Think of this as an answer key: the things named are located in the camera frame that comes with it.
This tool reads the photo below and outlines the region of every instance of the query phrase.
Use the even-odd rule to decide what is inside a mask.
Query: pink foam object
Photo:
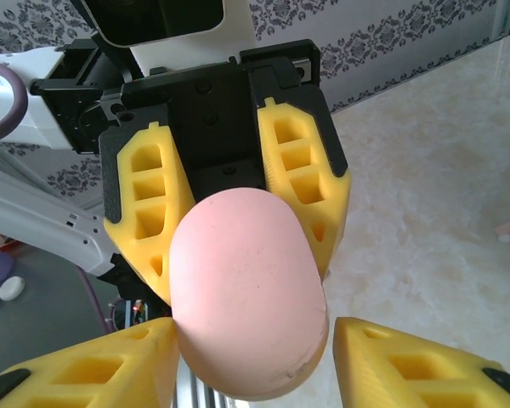
[[[328,337],[326,299],[282,199],[241,188],[200,202],[174,233],[169,270],[179,349],[204,383],[266,400],[313,372]]]

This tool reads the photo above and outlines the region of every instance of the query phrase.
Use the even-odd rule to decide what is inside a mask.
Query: patterned wallpaper
[[[497,39],[507,0],[250,0],[261,46],[309,37],[332,111]],[[69,43],[88,28],[63,0],[0,1],[0,53]],[[101,197],[98,157],[1,144],[17,167],[81,207]]]

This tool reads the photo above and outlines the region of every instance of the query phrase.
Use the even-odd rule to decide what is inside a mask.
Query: purple cable
[[[91,282],[88,281],[87,273],[81,269],[79,266],[74,265],[76,267],[77,272],[79,273],[79,277],[82,278],[83,285],[85,286],[85,289],[87,290],[87,294],[89,299],[91,300],[91,304],[94,307],[94,311],[96,312],[96,315],[99,319],[99,323],[104,329],[105,334],[111,333],[111,328],[105,321],[104,313],[102,313],[102,309],[100,308],[99,300],[96,298],[96,293],[94,293],[94,289],[91,286]]]
[[[14,91],[14,103],[8,114],[0,121],[0,139],[12,133],[21,123],[28,110],[28,94],[23,80],[6,65],[0,64],[0,77],[9,82]]]

